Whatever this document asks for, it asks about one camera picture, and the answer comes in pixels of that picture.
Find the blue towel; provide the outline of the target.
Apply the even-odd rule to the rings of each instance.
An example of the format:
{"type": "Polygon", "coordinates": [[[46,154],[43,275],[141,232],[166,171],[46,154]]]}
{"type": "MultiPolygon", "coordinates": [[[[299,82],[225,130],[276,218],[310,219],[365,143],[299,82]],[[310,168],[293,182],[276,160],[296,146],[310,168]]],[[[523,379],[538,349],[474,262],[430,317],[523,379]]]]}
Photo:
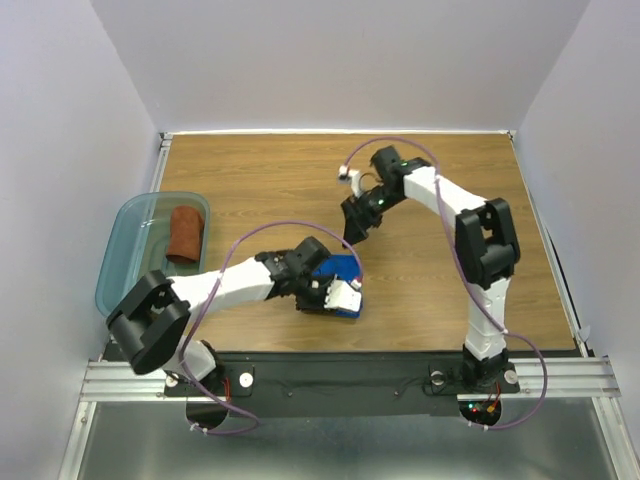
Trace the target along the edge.
{"type": "MultiPolygon", "coordinates": [[[[359,274],[360,267],[352,255],[332,255],[314,272],[315,277],[334,277],[335,279],[338,278],[346,281],[359,279],[359,274]]],[[[360,317],[360,315],[356,318],[348,317],[331,311],[326,311],[326,313],[352,319],[360,317]]]]}

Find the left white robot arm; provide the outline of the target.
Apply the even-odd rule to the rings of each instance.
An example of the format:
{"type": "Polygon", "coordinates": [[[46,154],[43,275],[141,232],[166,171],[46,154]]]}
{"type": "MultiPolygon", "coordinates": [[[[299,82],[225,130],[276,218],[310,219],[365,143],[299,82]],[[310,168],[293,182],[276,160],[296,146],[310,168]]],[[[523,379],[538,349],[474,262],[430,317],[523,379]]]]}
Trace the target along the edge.
{"type": "Polygon", "coordinates": [[[133,372],[163,370],[188,379],[199,393],[215,392],[222,382],[213,348],[189,341],[185,331],[202,316],[254,301],[296,296],[321,299],[313,273],[330,257],[316,238],[296,248],[261,252],[223,271],[167,277],[146,273],[106,319],[110,334],[133,372]]]}

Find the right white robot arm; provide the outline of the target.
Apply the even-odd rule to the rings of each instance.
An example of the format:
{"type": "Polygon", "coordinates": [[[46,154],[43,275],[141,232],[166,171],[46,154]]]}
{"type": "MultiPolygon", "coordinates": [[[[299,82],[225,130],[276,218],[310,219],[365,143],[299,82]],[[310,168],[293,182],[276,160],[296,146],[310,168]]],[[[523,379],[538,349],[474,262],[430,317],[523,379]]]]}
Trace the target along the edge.
{"type": "Polygon", "coordinates": [[[413,200],[439,215],[454,264],[469,295],[468,330],[462,349],[460,378],[482,390],[506,369],[506,295],[520,247],[509,204],[487,200],[444,178],[433,158],[402,158],[388,146],[370,161],[378,183],[365,190],[362,173],[343,164],[338,179],[351,188],[341,204],[343,238],[351,245],[368,238],[385,212],[413,200]]]}

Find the brown towel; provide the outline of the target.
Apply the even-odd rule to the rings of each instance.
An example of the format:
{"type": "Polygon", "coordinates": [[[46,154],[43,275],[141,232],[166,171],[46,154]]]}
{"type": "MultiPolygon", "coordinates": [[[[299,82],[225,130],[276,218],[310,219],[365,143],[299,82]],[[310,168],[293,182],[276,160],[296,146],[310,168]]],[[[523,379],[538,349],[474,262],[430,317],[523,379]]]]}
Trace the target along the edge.
{"type": "Polygon", "coordinates": [[[170,217],[166,259],[175,264],[194,264],[200,260],[204,218],[194,207],[180,205],[170,217]]]}

